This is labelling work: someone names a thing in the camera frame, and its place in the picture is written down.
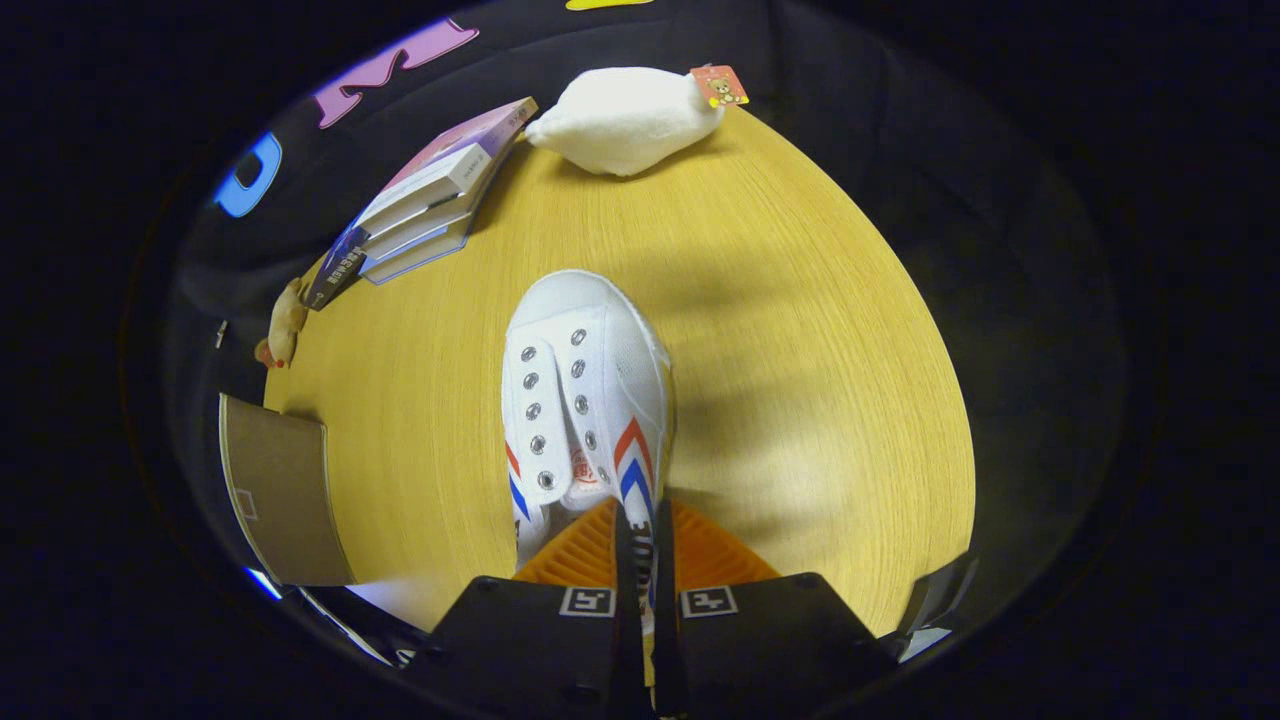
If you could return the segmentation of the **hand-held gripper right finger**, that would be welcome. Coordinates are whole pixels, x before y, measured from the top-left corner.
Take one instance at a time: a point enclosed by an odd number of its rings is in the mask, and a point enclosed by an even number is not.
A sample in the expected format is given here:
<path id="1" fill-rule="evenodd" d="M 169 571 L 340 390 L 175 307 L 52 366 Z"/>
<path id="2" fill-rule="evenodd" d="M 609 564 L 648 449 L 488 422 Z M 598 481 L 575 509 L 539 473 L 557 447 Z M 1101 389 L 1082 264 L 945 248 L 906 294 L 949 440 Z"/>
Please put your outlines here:
<path id="1" fill-rule="evenodd" d="M 657 515 L 652 700 L 662 719 L 810 719 L 897 659 L 819 574 L 678 589 L 676 506 Z"/>

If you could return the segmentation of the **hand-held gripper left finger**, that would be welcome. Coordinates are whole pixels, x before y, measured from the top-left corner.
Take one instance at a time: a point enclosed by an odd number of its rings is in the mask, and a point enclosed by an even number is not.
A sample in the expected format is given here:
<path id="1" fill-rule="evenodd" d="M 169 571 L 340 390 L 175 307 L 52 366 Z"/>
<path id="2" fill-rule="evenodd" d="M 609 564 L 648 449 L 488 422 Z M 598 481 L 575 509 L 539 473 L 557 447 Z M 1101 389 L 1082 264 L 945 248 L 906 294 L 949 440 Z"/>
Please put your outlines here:
<path id="1" fill-rule="evenodd" d="M 476 577 L 404 679 L 457 719 L 641 719 L 646 687 L 630 532 L 608 500 L 512 579 Z"/>

